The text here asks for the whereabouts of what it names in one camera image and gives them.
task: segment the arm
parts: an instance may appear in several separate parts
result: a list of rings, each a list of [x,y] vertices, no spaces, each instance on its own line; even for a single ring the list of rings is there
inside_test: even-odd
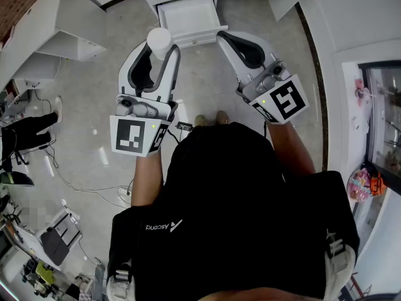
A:
[[[269,128],[274,151],[287,175],[300,177],[316,173],[312,159],[291,123]]]
[[[133,178],[131,206],[152,204],[163,186],[160,151],[148,157],[137,157]]]

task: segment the yellow-green object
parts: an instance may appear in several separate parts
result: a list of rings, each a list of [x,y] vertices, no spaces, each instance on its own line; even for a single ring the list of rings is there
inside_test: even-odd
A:
[[[52,270],[48,270],[44,267],[44,262],[40,261],[38,266],[36,267],[36,274],[38,274],[43,281],[45,281],[48,285],[52,285],[54,284],[55,277],[53,275],[53,271]]]

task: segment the white paper roll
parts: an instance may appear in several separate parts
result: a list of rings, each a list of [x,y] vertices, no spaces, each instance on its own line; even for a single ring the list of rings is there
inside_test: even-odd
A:
[[[173,45],[173,39],[167,29],[155,28],[148,34],[147,43],[155,56],[160,60],[164,60],[166,53]]]

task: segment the gray floor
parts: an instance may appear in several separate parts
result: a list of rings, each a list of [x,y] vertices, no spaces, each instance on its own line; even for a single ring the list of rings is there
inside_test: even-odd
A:
[[[310,49],[296,11],[291,10],[280,22],[274,20],[267,0],[219,0],[217,10],[222,23],[229,29],[247,31],[266,38],[288,65],[297,73],[306,91],[310,108],[294,119],[293,124],[311,153],[316,169],[322,160],[322,129],[316,75]],[[67,182],[77,188],[99,189],[130,182],[135,158],[114,154],[110,149],[109,115],[115,111],[117,75],[127,55],[142,42],[157,23],[145,0],[127,0],[107,11],[108,50],[86,62],[63,60],[56,81],[45,98],[63,99],[63,121],[55,127],[54,145],[59,171]],[[231,120],[241,122],[263,133],[263,119],[246,105],[234,90],[236,76],[216,44],[182,50],[179,77],[174,98],[180,102],[177,120],[193,122],[197,114],[213,119],[218,110],[228,112]],[[44,112],[49,112],[43,103]],[[41,104],[34,99],[28,112],[41,115]],[[168,135],[162,145],[164,172],[167,172],[174,140]],[[112,206],[94,193],[80,193],[52,176],[45,164],[45,153],[26,155],[31,164],[16,167],[33,179],[35,187],[12,189],[12,195],[26,209],[23,221],[32,230],[45,226],[61,208],[61,199],[81,215],[83,232],[81,245],[93,260],[108,261],[112,218],[122,208]],[[101,191],[114,204],[127,206],[114,189]],[[78,273],[93,275],[94,265],[83,260],[79,246],[75,247],[62,270],[72,278]]]

